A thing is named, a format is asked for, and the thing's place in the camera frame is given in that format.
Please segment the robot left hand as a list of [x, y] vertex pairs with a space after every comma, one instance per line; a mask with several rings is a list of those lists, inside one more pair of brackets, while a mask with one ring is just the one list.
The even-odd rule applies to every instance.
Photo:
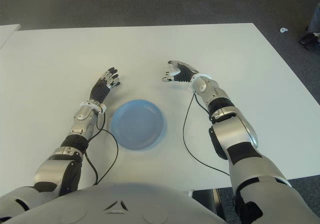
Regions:
[[115, 67], [111, 67], [98, 78], [90, 92], [90, 100], [94, 100], [100, 104], [104, 102], [110, 90], [120, 84], [117, 72]]

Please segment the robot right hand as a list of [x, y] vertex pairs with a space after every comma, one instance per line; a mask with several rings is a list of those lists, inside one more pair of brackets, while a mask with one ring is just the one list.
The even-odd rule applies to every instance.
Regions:
[[189, 64], [186, 64], [181, 61], [168, 61], [168, 65], [170, 67], [175, 67], [178, 69], [176, 73], [171, 73], [169, 71], [166, 71], [165, 76], [162, 77], [162, 81], [164, 82], [190, 82], [194, 75], [198, 74], [199, 71], [197, 71], [194, 67], [192, 67]]

